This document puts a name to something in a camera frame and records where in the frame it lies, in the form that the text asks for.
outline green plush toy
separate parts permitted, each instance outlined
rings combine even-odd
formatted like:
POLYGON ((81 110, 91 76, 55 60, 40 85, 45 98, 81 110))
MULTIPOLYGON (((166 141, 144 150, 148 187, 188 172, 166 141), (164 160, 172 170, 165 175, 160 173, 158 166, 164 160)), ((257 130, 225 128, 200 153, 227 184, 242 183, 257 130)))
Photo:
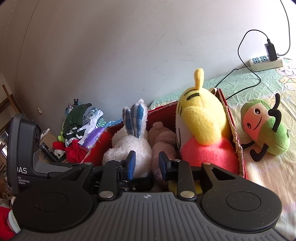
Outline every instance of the green plush toy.
POLYGON ((242 144, 243 149, 254 143, 262 150, 256 153, 250 150, 254 161, 260 161, 266 152, 279 155, 288 150, 290 146, 289 130, 281 122, 281 112, 277 109, 280 103, 280 95, 276 93, 276 102, 273 108, 262 99, 253 99, 245 103, 241 108, 241 125, 253 141, 242 144))
POLYGON ((63 125, 62 125, 62 131, 61 131, 61 135, 60 136, 58 136, 57 138, 58 138, 58 140, 59 141, 61 141, 61 142, 66 142, 66 139, 63 137, 63 132, 64 132, 64 123, 63 123, 63 125))

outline blue gripper pad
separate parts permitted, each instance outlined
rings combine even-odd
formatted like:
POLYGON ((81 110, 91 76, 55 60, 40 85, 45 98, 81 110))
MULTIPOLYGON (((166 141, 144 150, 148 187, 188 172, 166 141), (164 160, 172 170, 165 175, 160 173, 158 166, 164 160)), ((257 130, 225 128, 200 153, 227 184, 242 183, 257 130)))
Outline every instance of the blue gripper pad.
POLYGON ((162 155, 162 152, 160 152, 158 154, 158 165, 159 165, 159 169, 163 177, 163 180, 166 180, 166 176, 167 176, 166 161, 170 161, 170 160, 166 155, 162 155))
POLYGON ((128 180, 132 180, 136 166, 136 153, 134 151, 130 151, 126 158, 126 161, 128 162, 128 180))

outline black cable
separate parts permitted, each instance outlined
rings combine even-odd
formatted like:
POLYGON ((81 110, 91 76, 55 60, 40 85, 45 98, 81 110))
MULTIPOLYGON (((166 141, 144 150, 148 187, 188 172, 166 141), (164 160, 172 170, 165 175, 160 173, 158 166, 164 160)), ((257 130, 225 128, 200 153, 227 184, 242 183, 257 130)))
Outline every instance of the black cable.
POLYGON ((235 70, 239 70, 239 69, 233 69, 228 75, 226 75, 223 79, 220 80, 220 82, 218 84, 216 84, 215 88, 226 78, 228 77, 233 71, 235 70))
MULTIPOLYGON (((266 38, 267 38, 267 40, 269 40, 269 38, 267 37, 267 35, 264 33, 264 32, 262 32, 262 31, 260 31, 260 30, 257 30, 257 29, 251 29, 251 30, 249 30, 248 32, 250 32, 250 31, 258 31, 258 32, 261 32, 261 33, 263 33, 265 36, 266 36, 266 38)), ((251 71, 254 75, 256 75, 257 77, 258 77, 258 79, 259 79, 259 82, 257 83, 257 84, 255 84, 255 85, 252 85, 252 86, 249 86, 249 87, 246 87, 246 88, 244 88, 244 89, 241 89, 240 91, 237 91, 237 92, 235 92, 233 95, 231 95, 231 96, 229 96, 228 98, 226 98, 226 100, 228 100, 229 98, 231 98, 232 96, 234 96, 234 95, 236 95, 236 94, 238 94, 238 93, 240 93, 240 92, 242 92, 242 91, 244 91, 244 90, 246 90, 246 89, 249 89, 249 88, 253 88, 253 87, 256 87, 256 86, 258 86, 260 83, 261 83, 261 78, 255 73, 255 72, 253 72, 251 69, 249 69, 249 67, 248 66, 246 66, 246 64, 243 62, 243 60, 241 59, 241 57, 240 57, 240 55, 239 55, 239 48, 240 48, 240 46, 241 46, 241 44, 242 44, 242 41, 244 40, 244 38, 245 38, 245 36, 247 35, 247 33, 248 32, 246 32, 245 33, 245 35, 244 35, 244 37, 242 38, 242 40, 241 40, 241 42, 240 42, 240 44, 239 44, 239 46, 238 46, 238 48, 237 48, 237 55, 239 56, 239 59, 241 60, 241 62, 244 64, 244 66, 249 70, 249 71, 251 71)), ((238 69, 233 69, 227 76, 229 76, 233 71, 235 71, 235 70, 238 70, 238 69)), ((225 76, 215 87, 217 87, 227 76, 225 76)))
POLYGON ((290 36, 290 22, 289 22, 289 18, 288 18, 288 14, 287 14, 287 12, 286 12, 286 9, 285 9, 285 6, 283 5, 283 8, 284 8, 284 10, 285 10, 285 14, 286 14, 286 17, 287 17, 287 21, 288 21, 288 31, 289 31, 289 48, 288 48, 288 50, 287 50, 287 52, 286 53, 284 53, 284 54, 278 54, 277 53, 277 55, 278 56, 284 56, 284 55, 286 55, 289 51, 290 51, 290 47, 291 47, 291 36, 290 36))

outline power strip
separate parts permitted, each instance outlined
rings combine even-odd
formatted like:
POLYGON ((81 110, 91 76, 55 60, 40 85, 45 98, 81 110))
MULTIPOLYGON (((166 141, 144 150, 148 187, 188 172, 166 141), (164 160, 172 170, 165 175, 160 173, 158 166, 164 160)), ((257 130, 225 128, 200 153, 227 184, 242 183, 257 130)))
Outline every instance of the power strip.
POLYGON ((278 58, 275 61, 270 61, 268 56, 261 56, 261 57, 250 59, 250 66, 254 72, 279 68, 284 66, 284 59, 278 58))

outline black circular pad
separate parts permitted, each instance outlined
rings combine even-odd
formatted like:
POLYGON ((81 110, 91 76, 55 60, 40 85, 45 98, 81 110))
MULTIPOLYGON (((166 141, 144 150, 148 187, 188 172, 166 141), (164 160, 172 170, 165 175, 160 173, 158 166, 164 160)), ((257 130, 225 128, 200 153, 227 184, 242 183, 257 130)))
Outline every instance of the black circular pad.
POLYGON ((77 226, 92 207, 91 196, 75 182, 49 180, 21 192, 13 214, 21 229, 51 233, 77 226))
POLYGON ((260 206, 260 198, 251 192, 235 192, 226 198, 227 204, 238 211, 252 211, 260 206))
POLYGON ((35 208, 43 212, 57 211, 67 205, 68 198, 62 193, 45 192, 38 194, 34 199, 35 208))

